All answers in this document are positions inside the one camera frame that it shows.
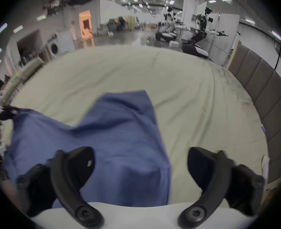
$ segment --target washing machine door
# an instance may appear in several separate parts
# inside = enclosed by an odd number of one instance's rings
[[[59,47],[56,42],[52,42],[50,44],[50,52],[51,52],[52,56],[54,56],[54,57],[56,57],[59,54]]]

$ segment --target black cable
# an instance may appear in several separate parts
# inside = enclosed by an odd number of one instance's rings
[[[277,65],[278,65],[278,61],[279,61],[279,58],[280,58],[280,54],[281,54],[281,39],[280,39],[280,48],[279,48],[278,59],[277,59],[277,62],[276,62],[275,68],[274,68],[275,71],[276,71],[276,68],[277,68]]]

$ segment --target mattress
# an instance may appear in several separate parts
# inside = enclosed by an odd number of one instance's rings
[[[201,195],[187,169],[190,147],[224,150],[261,174],[267,143],[252,99],[228,70],[196,56],[156,47],[81,49],[48,63],[11,105],[76,125],[102,94],[137,90],[150,97],[170,160],[170,204]],[[4,123],[7,145],[12,128]]]

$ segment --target washing machine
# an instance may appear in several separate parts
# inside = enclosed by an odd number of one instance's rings
[[[70,31],[56,32],[47,41],[47,44],[52,59],[68,52],[75,51],[75,44]]]

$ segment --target doorway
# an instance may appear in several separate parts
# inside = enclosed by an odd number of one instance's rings
[[[79,25],[82,40],[93,38],[91,12],[89,10],[79,13]]]

